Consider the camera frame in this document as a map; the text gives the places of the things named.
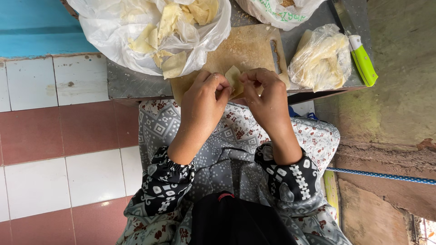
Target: green knife handle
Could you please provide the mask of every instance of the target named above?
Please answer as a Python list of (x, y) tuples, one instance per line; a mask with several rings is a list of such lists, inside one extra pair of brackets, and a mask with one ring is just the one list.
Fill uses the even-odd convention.
[(351, 55), (353, 56), (360, 76), (362, 77), (365, 85), (367, 87), (371, 87), (375, 84), (375, 80), (377, 80), (378, 75), (375, 73), (371, 60), (363, 48), (361, 37), (359, 35), (350, 35), (349, 40), (352, 47)]
[(360, 46), (356, 50), (351, 51), (354, 61), (356, 62), (357, 69), (363, 82), (367, 87), (371, 87), (375, 84), (378, 75), (375, 73), (374, 67), (372, 66), (371, 60), (368, 57), (363, 46)]

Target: cutting board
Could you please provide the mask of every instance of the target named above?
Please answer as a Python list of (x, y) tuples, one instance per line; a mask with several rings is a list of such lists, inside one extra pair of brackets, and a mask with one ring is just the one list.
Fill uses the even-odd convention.
[[(279, 77), (289, 88), (289, 78), (286, 72), (286, 61), (279, 29), (269, 24), (233, 27), (228, 38), (215, 51), (208, 53), (206, 64), (203, 65), (201, 70), (225, 74), (234, 65), (241, 72), (259, 67), (276, 71), (271, 41), (275, 43), (274, 52), (278, 58)], [(194, 71), (188, 75), (170, 80), (174, 100), (178, 105), (181, 104), (183, 95), (194, 83), (199, 73), (200, 71)], [(257, 88), (259, 95), (262, 90), (261, 86)], [(244, 94), (242, 93), (234, 99), (243, 97)]]

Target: white plastic bag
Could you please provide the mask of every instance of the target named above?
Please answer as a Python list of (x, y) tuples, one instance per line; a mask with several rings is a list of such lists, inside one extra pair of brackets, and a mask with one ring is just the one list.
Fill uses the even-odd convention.
[(306, 30), (288, 66), (291, 81), (313, 92), (341, 88), (351, 74), (348, 46), (335, 24)]
[[(162, 76), (152, 54), (134, 52), (127, 38), (136, 39), (148, 23), (158, 25), (165, 0), (67, 0), (79, 13), (79, 21), (86, 39), (115, 63), (134, 71)], [(191, 4), (194, 0), (174, 0)], [(159, 50), (173, 54), (185, 51), (186, 65), (179, 76), (200, 70), (206, 63), (207, 53), (215, 50), (230, 33), (231, 5), (218, 0), (219, 9), (212, 22), (193, 27), (177, 23), (180, 33), (162, 41)]]
[(236, 0), (241, 8), (260, 22), (289, 31), (308, 20), (325, 0), (294, 0), (283, 7), (277, 0)]

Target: sleeve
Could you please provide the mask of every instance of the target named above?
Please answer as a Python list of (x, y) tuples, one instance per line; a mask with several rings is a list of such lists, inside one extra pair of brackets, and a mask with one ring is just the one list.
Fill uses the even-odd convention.
[(298, 244), (351, 245), (335, 221), (336, 209), (327, 203), (320, 190), (318, 167), (301, 150), (303, 157), (297, 163), (276, 165), (272, 142), (256, 149), (254, 161), (267, 173), (269, 193), (286, 207), (292, 218), (291, 226), (296, 225), (292, 231)]
[(147, 216), (173, 212), (194, 179), (194, 159), (188, 165), (179, 165), (169, 159), (167, 149), (162, 146), (151, 158), (143, 172), (142, 188), (132, 198), (133, 205), (145, 202)]
[(303, 148), (301, 151), (303, 157), (298, 163), (276, 165), (271, 141), (256, 149), (254, 161), (268, 173), (268, 189), (275, 198), (295, 202), (309, 199), (315, 194), (319, 170)]
[(159, 148), (143, 172), (143, 184), (124, 210), (127, 225), (117, 245), (166, 244), (182, 220), (178, 205), (194, 179), (194, 159), (179, 165)]

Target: knife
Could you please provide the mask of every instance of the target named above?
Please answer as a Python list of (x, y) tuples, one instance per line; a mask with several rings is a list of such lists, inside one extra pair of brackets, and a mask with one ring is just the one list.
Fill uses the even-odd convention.
[(353, 56), (354, 62), (356, 63), (357, 70), (359, 71), (365, 85), (367, 87), (371, 87), (375, 84), (375, 80), (377, 80), (378, 75), (375, 73), (371, 60), (363, 48), (361, 37), (358, 35), (342, 0), (332, 0), (332, 2), (334, 8), (336, 9), (337, 16), (341, 21), (344, 34), (348, 36), (348, 40), (350, 42), (350, 52)]

